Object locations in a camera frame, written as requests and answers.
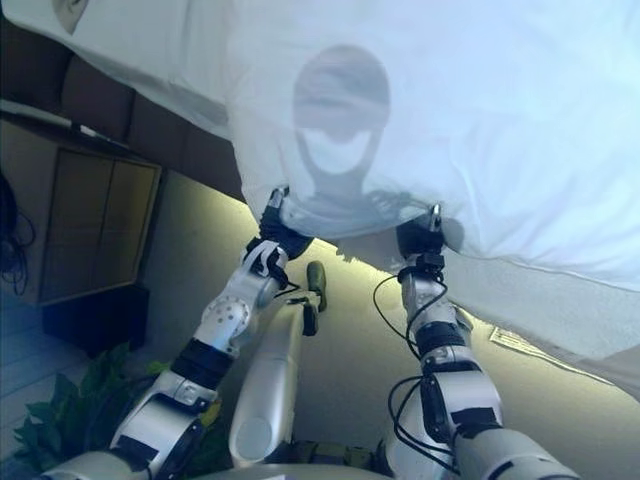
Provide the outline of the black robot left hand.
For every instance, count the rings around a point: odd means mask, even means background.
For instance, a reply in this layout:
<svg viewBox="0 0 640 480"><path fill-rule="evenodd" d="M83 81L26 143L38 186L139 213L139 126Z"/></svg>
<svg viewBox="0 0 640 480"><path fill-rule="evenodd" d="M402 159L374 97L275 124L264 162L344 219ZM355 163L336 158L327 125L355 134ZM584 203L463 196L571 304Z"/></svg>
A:
<svg viewBox="0 0 640 480"><path fill-rule="evenodd" d="M260 238L277 243L289 260L303 255L314 240L287 227L281 218L284 200L289 193L288 187L278 187L271 192L259 222Z"/></svg>

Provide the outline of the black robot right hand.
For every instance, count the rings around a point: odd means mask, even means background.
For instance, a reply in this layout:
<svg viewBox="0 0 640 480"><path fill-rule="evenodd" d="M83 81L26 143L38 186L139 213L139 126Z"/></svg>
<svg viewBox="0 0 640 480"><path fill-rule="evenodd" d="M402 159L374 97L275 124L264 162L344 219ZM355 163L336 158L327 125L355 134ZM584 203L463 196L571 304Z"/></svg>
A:
<svg viewBox="0 0 640 480"><path fill-rule="evenodd" d="M413 255L440 254L445 244L441 206L436 203L425 214L398 226L396 239L404 259Z"/></svg>

